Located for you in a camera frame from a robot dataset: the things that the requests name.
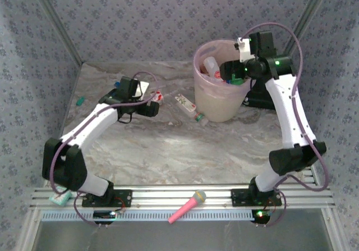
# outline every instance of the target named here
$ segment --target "wall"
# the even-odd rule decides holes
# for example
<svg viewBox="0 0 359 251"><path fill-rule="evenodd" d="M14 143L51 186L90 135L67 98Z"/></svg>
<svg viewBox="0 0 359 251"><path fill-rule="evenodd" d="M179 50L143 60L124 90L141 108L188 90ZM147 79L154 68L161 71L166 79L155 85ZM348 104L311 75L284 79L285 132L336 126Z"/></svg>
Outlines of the wall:
<svg viewBox="0 0 359 251"><path fill-rule="evenodd" d="M330 185L353 250L359 250L359 0L324 0L301 40L301 97L328 147Z"/></svg>
<svg viewBox="0 0 359 251"><path fill-rule="evenodd" d="M0 250L15 246L79 67L37 0L0 0Z"/></svg>
<svg viewBox="0 0 359 251"><path fill-rule="evenodd" d="M187 60L250 26L294 27L308 0L51 0L84 62ZM275 28L277 47L289 35Z"/></svg>

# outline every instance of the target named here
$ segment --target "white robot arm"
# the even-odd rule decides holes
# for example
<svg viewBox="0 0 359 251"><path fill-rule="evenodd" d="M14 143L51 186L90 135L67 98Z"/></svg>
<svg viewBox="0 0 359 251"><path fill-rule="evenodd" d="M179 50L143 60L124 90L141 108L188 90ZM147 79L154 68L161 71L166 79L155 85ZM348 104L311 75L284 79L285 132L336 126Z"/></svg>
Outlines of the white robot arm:
<svg viewBox="0 0 359 251"><path fill-rule="evenodd" d="M297 113L305 128L305 134L301 133L292 104L292 88L296 81L296 71L288 56L277 56L272 33L263 31L249 35L248 39L238 38L234 46L239 50L240 58L221 65L221 78L230 80L234 74L237 78L244 79L248 76L264 83L265 89L260 89L264 89L266 93L256 93L256 97L270 96L282 129L283 148L270 152L264 171L251 180L249 193L242 193L243 197L239 198L239 200L250 200L253 204L256 201L263 203L273 197L276 184L287 174L301 171L317 160L305 135L313 142L320 154L326 152L326 146L324 142L316 141L305 116L298 89L296 89L294 98Z"/></svg>
<svg viewBox="0 0 359 251"><path fill-rule="evenodd" d="M130 121L133 113L148 117L157 115L157 102L141 102L148 87L147 82L123 77L119 88L111 90L101 98L92 113L76 128L60 139L49 139L44 148L43 177L50 180L50 167L55 153L68 142L56 159L54 182L67 189L89 193L107 202L111 201L113 183L87 171L84 155L92 143L125 113L130 115ZM117 106L121 103L125 103L124 106Z"/></svg>

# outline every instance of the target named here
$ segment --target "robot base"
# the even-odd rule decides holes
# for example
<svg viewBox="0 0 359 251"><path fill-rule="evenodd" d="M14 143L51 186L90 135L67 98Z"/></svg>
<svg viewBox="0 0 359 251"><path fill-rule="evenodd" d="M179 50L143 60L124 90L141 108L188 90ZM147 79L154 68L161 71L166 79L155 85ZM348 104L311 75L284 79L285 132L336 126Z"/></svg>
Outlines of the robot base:
<svg viewBox="0 0 359 251"><path fill-rule="evenodd" d="M113 189L113 183L110 182L110 188L105 195L98 197L92 194L86 194L82 199L82 207L91 208L129 208L132 201L132 190L130 189Z"/></svg>
<svg viewBox="0 0 359 251"><path fill-rule="evenodd" d="M248 189L232 189L231 199L233 207L270 207L282 205L280 194L273 190L260 192L256 186L255 178L251 180Z"/></svg>

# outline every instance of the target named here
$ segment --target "plastic bottle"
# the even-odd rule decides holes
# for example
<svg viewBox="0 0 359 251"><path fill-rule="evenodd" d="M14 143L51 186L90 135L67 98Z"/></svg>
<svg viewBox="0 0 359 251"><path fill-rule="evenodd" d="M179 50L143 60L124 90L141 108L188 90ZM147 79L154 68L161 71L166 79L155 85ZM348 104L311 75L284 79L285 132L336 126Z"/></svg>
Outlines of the plastic bottle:
<svg viewBox="0 0 359 251"><path fill-rule="evenodd" d="M205 66L210 77L216 81L223 81L220 77L219 66L213 56L204 59L203 65Z"/></svg>
<svg viewBox="0 0 359 251"><path fill-rule="evenodd" d="M182 94L178 94L175 99L177 100L177 106L190 118L196 120L201 126L205 126L208 123L208 119L200 112L196 111L196 105L190 102Z"/></svg>

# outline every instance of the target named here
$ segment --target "pink toy microphone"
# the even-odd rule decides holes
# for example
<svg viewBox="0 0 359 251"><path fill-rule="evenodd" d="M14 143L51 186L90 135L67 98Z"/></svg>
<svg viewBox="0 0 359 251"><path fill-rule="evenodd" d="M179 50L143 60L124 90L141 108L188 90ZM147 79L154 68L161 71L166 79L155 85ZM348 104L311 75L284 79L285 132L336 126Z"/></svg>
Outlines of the pink toy microphone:
<svg viewBox="0 0 359 251"><path fill-rule="evenodd" d="M187 213L190 209L196 207L199 204L204 203L207 196L206 193L204 193L203 190L197 190L192 198L188 202L186 202L185 205L183 205L180 209L177 210L176 213L171 215L171 217L168 219L168 222L170 224L174 223L177 219L179 219L181 216L183 216L185 213Z"/></svg>

